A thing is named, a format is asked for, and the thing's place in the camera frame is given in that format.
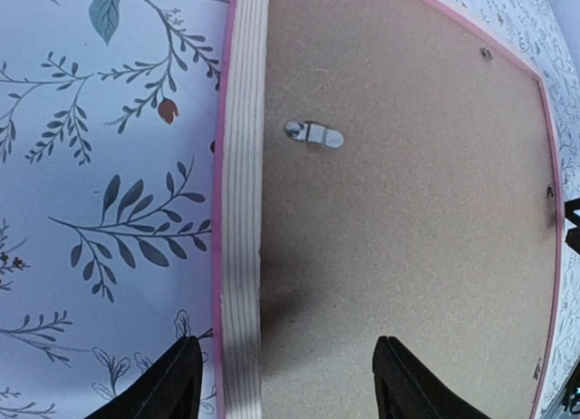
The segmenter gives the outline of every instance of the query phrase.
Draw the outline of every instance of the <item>white clip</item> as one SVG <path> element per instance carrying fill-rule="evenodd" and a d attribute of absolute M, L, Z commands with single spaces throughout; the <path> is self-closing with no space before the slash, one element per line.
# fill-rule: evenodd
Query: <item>white clip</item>
<path fill-rule="evenodd" d="M 317 122 L 288 122 L 286 134 L 295 141 L 313 142 L 331 149 L 338 149 L 344 143 L 343 135 Z"/>

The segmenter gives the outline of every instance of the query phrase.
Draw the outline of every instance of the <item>red flower bud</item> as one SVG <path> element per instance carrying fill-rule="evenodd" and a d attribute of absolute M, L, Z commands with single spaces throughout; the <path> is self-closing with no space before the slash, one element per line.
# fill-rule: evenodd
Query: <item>red flower bud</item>
<path fill-rule="evenodd" d="M 163 99 L 157 108 L 159 116 L 167 124 L 172 124 L 175 117 L 179 117 L 178 106 L 170 99 Z"/>

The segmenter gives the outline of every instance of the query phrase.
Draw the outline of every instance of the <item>floral wallpaper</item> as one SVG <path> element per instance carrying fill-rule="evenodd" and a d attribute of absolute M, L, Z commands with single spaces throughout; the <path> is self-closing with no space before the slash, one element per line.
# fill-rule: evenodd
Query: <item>floral wallpaper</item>
<path fill-rule="evenodd" d="M 0 418 L 84 417 L 211 315 L 229 0 L 0 0 Z"/>
<path fill-rule="evenodd" d="M 455 0 L 478 15 L 544 74 L 556 119 L 566 200 L 580 197 L 580 88 L 566 42 L 547 0 Z M 580 257 L 564 245 L 556 329 L 537 414 L 545 411 L 580 356 Z"/>

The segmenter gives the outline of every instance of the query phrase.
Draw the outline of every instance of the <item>white wall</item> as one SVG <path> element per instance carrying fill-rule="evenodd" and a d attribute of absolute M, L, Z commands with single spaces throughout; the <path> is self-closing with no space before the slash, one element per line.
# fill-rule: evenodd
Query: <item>white wall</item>
<path fill-rule="evenodd" d="M 580 73 L 580 0 L 550 0 L 550 4 Z"/>

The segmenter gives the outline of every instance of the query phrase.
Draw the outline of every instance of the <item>black object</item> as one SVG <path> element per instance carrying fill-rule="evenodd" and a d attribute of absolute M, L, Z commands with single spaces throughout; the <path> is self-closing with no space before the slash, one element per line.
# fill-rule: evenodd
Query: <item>black object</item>
<path fill-rule="evenodd" d="M 569 200 L 564 203 L 565 218 L 575 226 L 580 227 L 580 216 L 576 213 L 580 210 L 580 199 Z"/>
<path fill-rule="evenodd" d="M 489 419 L 451 392 L 396 337 L 379 337 L 372 372 L 379 419 Z"/>
<path fill-rule="evenodd" d="M 576 365 L 574 372 L 568 378 L 562 399 L 564 411 L 570 413 L 572 416 L 580 415 L 580 394 L 578 393 L 578 387 L 580 387 L 580 363 Z"/>
<path fill-rule="evenodd" d="M 203 358 L 182 337 L 121 395 L 85 419 L 198 419 Z"/>
<path fill-rule="evenodd" d="M 565 218 L 576 226 L 566 233 L 565 243 L 573 251 L 580 254 L 580 216 L 576 213 L 577 210 L 580 210 L 580 199 L 569 200 L 564 203 Z"/>

